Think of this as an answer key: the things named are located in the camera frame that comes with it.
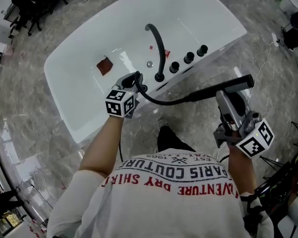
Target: black and white marker cube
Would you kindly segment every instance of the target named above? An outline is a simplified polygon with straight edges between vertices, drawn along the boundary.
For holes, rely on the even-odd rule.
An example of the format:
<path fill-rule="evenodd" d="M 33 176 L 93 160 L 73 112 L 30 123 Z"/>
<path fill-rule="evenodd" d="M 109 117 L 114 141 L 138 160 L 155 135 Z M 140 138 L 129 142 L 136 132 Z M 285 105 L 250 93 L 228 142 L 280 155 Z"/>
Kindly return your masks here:
<path fill-rule="evenodd" d="M 236 146 L 250 159 L 256 159 L 266 152 L 274 141 L 274 134 L 266 119 L 256 124 L 255 129 Z"/>
<path fill-rule="evenodd" d="M 109 115 L 125 117 L 136 105 L 136 94 L 122 90 L 111 90 L 106 97 L 106 109 Z"/>

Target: faucet handle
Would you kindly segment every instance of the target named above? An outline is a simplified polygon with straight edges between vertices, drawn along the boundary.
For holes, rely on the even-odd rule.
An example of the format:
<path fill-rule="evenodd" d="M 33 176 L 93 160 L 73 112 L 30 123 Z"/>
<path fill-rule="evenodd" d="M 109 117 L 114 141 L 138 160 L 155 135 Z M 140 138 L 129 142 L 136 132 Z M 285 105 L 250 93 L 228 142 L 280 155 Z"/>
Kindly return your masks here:
<path fill-rule="evenodd" d="M 184 62 L 186 64 L 191 63 L 194 60 L 194 54 L 192 52 L 188 52 L 187 55 L 184 58 Z"/>
<path fill-rule="evenodd" d="M 207 52 L 208 52 L 208 46 L 206 46 L 206 45 L 202 45 L 199 49 L 198 49 L 198 51 L 197 51 L 197 54 L 198 54 L 198 56 L 200 56 L 200 57 L 202 57 L 202 56 L 204 56 Z"/>
<path fill-rule="evenodd" d="M 171 66 L 170 66 L 170 72 L 171 72 L 171 73 L 176 73 L 176 72 L 178 72 L 179 67 L 180 67 L 180 64 L 179 64 L 178 62 L 174 61 L 174 62 L 171 64 Z"/>

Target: curved faucet spout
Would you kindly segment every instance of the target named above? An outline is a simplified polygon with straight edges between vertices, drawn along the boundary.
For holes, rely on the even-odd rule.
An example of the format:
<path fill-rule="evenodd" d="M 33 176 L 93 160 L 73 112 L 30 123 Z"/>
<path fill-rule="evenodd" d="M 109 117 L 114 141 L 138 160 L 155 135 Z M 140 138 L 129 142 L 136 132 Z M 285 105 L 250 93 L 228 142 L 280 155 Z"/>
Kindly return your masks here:
<path fill-rule="evenodd" d="M 164 80 L 163 69 L 164 69 L 164 65 L 165 65 L 165 51 L 164 51 L 163 41 L 162 41 L 162 38 L 161 38 L 158 30 L 156 29 L 156 27 L 154 25 L 152 25 L 152 24 L 146 25 L 145 30 L 152 31 L 152 34 L 153 34 L 155 41 L 157 42 L 157 45 L 158 45 L 160 62 L 159 62 L 158 73 L 154 76 L 154 78 L 157 82 L 162 82 Z"/>

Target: marble floor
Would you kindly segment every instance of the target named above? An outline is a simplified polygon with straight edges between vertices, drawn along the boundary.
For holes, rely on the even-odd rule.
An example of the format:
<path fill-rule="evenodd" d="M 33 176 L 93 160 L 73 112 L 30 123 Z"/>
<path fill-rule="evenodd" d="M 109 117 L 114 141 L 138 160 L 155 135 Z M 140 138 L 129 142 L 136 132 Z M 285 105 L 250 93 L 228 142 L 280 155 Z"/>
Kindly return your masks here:
<path fill-rule="evenodd" d="M 77 27 L 117 0 L 68 0 L 60 3 L 52 15 L 42 20 L 42 32 L 34 29 L 28 37 L 23 29 L 14 40 L 15 52 L 4 57 L 0 68 L 0 158 L 14 185 L 22 183 L 21 197 L 37 220 L 49 217 L 52 208 L 29 185 L 33 184 L 52 205 L 69 185 L 88 142 L 77 145 L 60 117 L 46 82 L 43 66 L 48 55 Z M 266 61 L 272 32 L 288 20 L 278 7 L 278 0 L 220 0 L 247 30 L 233 48 L 207 68 L 200 68 L 161 96 L 176 99 L 203 87 L 237 76 L 257 74 Z M 271 45 L 267 64 L 257 77 L 250 99 L 251 108 L 261 112 L 272 127 L 276 140 L 266 157 L 284 162 L 295 153 L 293 142 L 298 132 L 291 121 L 298 122 L 298 51 Z M 153 104 L 126 120 L 122 133 L 124 158 L 153 153 L 158 134 L 156 121 L 169 121 L 177 135 L 197 151 L 217 156 L 213 131 L 219 124 L 215 99 L 173 107 Z M 224 156 L 227 148 L 219 153 Z M 255 162 L 260 183 L 271 168 Z"/>

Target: white bathtub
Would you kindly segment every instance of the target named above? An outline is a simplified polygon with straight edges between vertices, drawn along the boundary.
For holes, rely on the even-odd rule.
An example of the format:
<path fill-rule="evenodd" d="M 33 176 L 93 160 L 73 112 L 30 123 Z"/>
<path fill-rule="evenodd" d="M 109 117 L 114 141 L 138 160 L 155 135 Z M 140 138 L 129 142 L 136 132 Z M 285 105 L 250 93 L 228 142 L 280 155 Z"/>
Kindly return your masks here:
<path fill-rule="evenodd" d="M 154 79 L 159 53 L 152 32 L 145 30 L 148 23 L 171 51 L 162 82 Z M 104 94 L 121 76 L 140 71 L 147 93 L 155 97 L 195 71 L 188 68 L 198 62 L 207 65 L 244 34 L 245 28 L 218 0 L 119 0 L 68 36 L 48 57 L 44 72 L 62 119 L 80 143 L 108 118 Z M 196 54 L 201 45 L 209 49 L 203 57 Z M 191 64 L 183 61 L 187 52 L 195 54 Z M 96 65 L 104 56 L 113 67 L 102 76 Z M 154 66 L 148 68 L 147 61 Z M 180 64 L 175 74 L 169 71 L 174 61 Z M 142 96 L 138 100 L 145 104 Z"/>

